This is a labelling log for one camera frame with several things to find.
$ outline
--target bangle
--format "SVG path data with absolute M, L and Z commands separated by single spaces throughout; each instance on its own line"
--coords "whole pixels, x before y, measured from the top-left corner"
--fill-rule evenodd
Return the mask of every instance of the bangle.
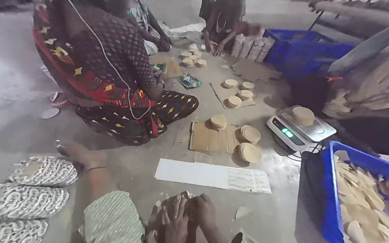
M 90 168 L 89 170 L 87 170 L 87 172 L 90 172 L 93 169 L 101 169 L 101 168 L 106 168 L 107 169 L 106 166 L 99 166 L 99 167 Z

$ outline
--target white cable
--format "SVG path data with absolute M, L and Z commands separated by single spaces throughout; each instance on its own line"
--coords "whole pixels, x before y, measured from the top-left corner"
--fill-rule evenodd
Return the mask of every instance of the white cable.
M 103 55 L 105 55 L 105 58 L 106 60 L 108 61 L 108 63 L 112 66 L 112 68 L 115 70 L 115 72 L 118 74 L 118 77 L 122 80 L 122 82 L 125 83 L 125 85 L 127 85 L 127 88 L 128 88 L 128 94 L 127 94 L 127 99 L 128 99 L 128 106 L 130 107 L 130 112 L 131 112 L 131 115 L 133 116 L 134 119 L 136 120 L 139 120 L 141 119 L 150 109 L 151 109 L 151 100 L 149 100 L 149 108 L 148 110 L 143 113 L 143 115 L 141 115 L 139 118 L 136 118 L 133 114 L 133 110 L 131 108 L 131 103 L 130 103 L 130 86 L 124 81 L 124 79 L 121 77 L 121 75 L 119 74 L 118 70 L 116 70 L 115 66 L 111 63 L 111 61 L 108 59 L 108 56 L 105 52 L 105 48 L 103 47 L 103 44 L 102 42 L 100 41 L 99 37 L 95 34 L 95 32 L 93 31 L 93 29 L 86 23 L 86 21 L 84 20 L 84 18 L 80 15 L 79 11 L 77 10 L 77 8 L 74 6 L 74 4 L 71 2 L 71 0 L 68 0 L 68 2 L 70 3 L 70 5 L 73 7 L 74 11 L 76 11 L 77 15 L 79 16 L 79 18 L 84 22 L 84 24 L 89 28 L 89 30 L 94 34 L 95 38 L 97 38 L 97 40 L 99 41 L 100 43 L 100 46 L 102 48 L 102 52 L 103 52 Z

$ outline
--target dark clothing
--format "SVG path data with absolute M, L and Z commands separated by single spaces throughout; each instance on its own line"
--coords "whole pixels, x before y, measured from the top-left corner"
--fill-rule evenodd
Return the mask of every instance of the dark clothing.
M 202 0 L 199 17 L 207 22 L 210 40 L 223 41 L 231 31 L 241 34 L 242 17 L 246 14 L 245 0 Z M 234 39 L 226 43 L 224 49 L 232 49 Z
M 70 94 L 68 97 L 104 104 L 74 105 L 76 113 L 87 124 L 119 141 L 143 144 L 166 131 L 165 125 L 197 108 L 195 97 L 173 91 L 165 91 L 160 101 L 149 99 L 144 89 L 155 87 L 158 80 L 152 73 L 137 26 L 101 9 L 84 7 L 83 18 L 99 37 L 104 54 L 100 42 L 88 29 L 68 37 L 61 14 L 55 18 L 63 10 L 53 3 L 47 1 L 46 8 L 35 9 L 35 43 L 53 78 Z M 136 118 L 151 109 L 142 118 L 135 119 L 130 106 Z

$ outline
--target bare foot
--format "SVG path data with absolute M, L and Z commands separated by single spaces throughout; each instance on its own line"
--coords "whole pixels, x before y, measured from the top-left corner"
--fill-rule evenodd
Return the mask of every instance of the bare foot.
M 91 151 L 77 142 L 73 142 L 68 145 L 62 145 L 59 141 L 57 149 L 62 155 L 82 163 L 86 170 L 94 167 L 106 167 L 108 164 L 108 158 L 105 153 Z

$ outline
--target plastic wrap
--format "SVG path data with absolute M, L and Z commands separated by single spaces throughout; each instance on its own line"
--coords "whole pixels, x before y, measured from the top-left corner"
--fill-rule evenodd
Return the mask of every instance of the plastic wrap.
M 264 47 L 262 47 L 262 50 L 259 52 L 258 57 L 256 58 L 256 61 L 258 61 L 258 62 L 262 62 L 265 59 L 265 57 L 268 54 L 268 51 L 270 50 L 270 48 L 274 44 L 274 39 L 271 37 L 263 38 L 263 39 L 264 39 L 265 44 L 264 44 Z
M 231 53 L 231 55 L 233 57 L 236 57 L 236 58 L 238 57 L 238 55 L 241 52 L 242 45 L 244 44 L 245 39 L 246 38 L 244 37 L 243 34 L 235 36 L 235 43 L 233 44 L 232 53 Z
M 242 46 L 241 53 L 240 53 L 240 58 L 245 59 L 247 58 L 247 55 L 250 52 L 251 46 L 253 46 L 253 42 L 255 40 L 251 37 L 246 37 L 244 40 L 244 45 Z
M 249 59 L 250 61 L 256 60 L 256 58 L 258 57 L 259 53 L 262 50 L 262 47 L 264 46 L 263 39 L 264 38 L 259 38 L 259 39 L 255 40 L 255 42 L 253 43 L 253 46 L 251 47 L 250 53 L 247 56 L 247 59 Z

